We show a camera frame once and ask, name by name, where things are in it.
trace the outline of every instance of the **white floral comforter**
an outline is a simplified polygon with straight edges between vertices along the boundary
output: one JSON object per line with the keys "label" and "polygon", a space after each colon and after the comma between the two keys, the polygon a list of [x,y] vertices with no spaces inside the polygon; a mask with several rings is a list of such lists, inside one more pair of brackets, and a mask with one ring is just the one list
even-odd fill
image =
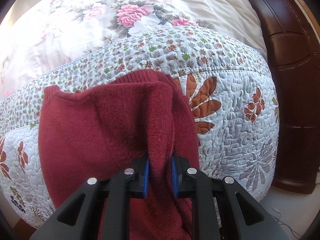
{"label": "white floral comforter", "polygon": [[233,176],[258,201],[267,193],[279,132],[267,63],[257,50],[233,38],[208,28],[177,26],[113,42],[28,82],[0,102],[0,185],[30,225],[39,227],[55,208],[38,152],[44,88],[84,91],[141,68],[170,74],[189,99],[201,170],[213,178]]}
{"label": "white floral comforter", "polygon": [[179,25],[216,30],[266,58],[248,0],[43,0],[1,40],[0,98],[114,41]]}

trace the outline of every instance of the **orange leaf embroidery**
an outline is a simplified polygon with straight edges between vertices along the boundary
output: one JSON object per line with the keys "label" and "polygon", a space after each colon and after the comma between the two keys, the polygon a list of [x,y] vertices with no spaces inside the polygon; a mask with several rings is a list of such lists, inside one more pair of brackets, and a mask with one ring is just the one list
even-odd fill
{"label": "orange leaf embroidery", "polygon": [[20,144],[18,146],[18,162],[20,164],[20,167],[21,167],[23,173],[25,173],[24,168],[25,168],[25,164],[28,164],[28,155],[24,151],[22,141],[20,142]]}
{"label": "orange leaf embroidery", "polygon": [[202,87],[199,89],[198,93],[191,100],[191,108],[198,106],[200,103],[206,101],[209,96],[216,90],[217,87],[217,77],[211,77],[203,82]]}
{"label": "orange leaf embroidery", "polygon": [[195,89],[197,88],[195,77],[192,74],[187,76],[187,93],[188,102],[191,96],[193,96]]}
{"label": "orange leaf embroidery", "polygon": [[[175,78],[173,79],[173,81],[176,84],[176,86],[180,90],[182,90],[180,79]],[[193,74],[188,74],[186,83],[186,96],[188,102],[191,98],[189,106],[191,109],[193,109],[192,114],[195,119],[206,117],[210,114],[215,113],[221,108],[221,103],[218,100],[212,99],[205,102],[212,95],[212,93],[215,91],[217,87],[217,77],[207,78],[195,96],[193,95],[195,93],[197,84]],[[211,122],[196,122],[196,130],[199,134],[207,133],[213,127],[214,124]]]}
{"label": "orange leaf embroidery", "polygon": [[244,114],[248,121],[254,122],[256,115],[259,115],[261,110],[264,109],[265,103],[262,94],[260,88],[256,88],[256,93],[252,96],[253,102],[250,102],[247,104],[247,108],[244,108]]}
{"label": "orange leaf embroidery", "polygon": [[192,111],[194,118],[206,117],[210,114],[215,113],[221,107],[221,103],[218,100],[209,100],[199,105],[195,110]]}
{"label": "orange leaf embroidery", "polygon": [[211,122],[196,122],[197,133],[207,133],[211,128],[214,127],[214,124]]}
{"label": "orange leaf embroidery", "polygon": [[[1,137],[0,140],[0,162],[4,162],[7,159],[7,155],[6,153],[3,151],[3,146],[4,146],[4,137]],[[0,171],[2,171],[3,175],[8,178],[11,179],[8,172],[9,172],[9,167],[4,164],[4,163],[0,163]]]}

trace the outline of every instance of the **knit fabric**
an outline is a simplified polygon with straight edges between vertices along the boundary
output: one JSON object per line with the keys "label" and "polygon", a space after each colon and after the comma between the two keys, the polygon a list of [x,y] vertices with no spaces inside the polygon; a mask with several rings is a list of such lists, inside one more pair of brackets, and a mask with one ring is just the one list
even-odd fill
{"label": "knit fabric", "polygon": [[39,155],[56,207],[88,178],[109,179],[148,151],[148,195],[131,199],[130,239],[191,239],[191,202],[173,197],[170,158],[175,149],[199,168],[197,144],[188,103],[162,73],[138,70],[83,93],[44,90]]}

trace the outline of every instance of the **dark wooden panel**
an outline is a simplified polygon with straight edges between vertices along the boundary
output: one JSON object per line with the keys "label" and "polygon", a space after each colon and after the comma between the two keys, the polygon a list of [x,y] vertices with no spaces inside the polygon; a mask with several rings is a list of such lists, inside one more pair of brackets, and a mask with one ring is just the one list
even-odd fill
{"label": "dark wooden panel", "polygon": [[295,21],[292,13],[288,9],[287,5],[283,0],[266,0],[271,8],[274,10],[276,16],[278,17],[282,28],[286,32],[295,32],[303,34],[303,30],[300,28],[299,24]]}
{"label": "dark wooden panel", "polygon": [[302,63],[301,61],[311,55],[307,38],[304,35],[281,33],[281,35],[271,37],[271,41],[276,54],[275,61],[269,63],[279,66],[280,70],[288,68],[287,65]]}
{"label": "dark wooden panel", "polygon": [[320,166],[320,45],[294,0],[249,0],[261,22],[280,110],[273,185],[311,194]]}
{"label": "dark wooden panel", "polygon": [[261,21],[261,28],[265,30],[265,36],[282,33],[279,22],[274,17],[273,11],[269,9],[265,0],[251,0],[251,3]]}

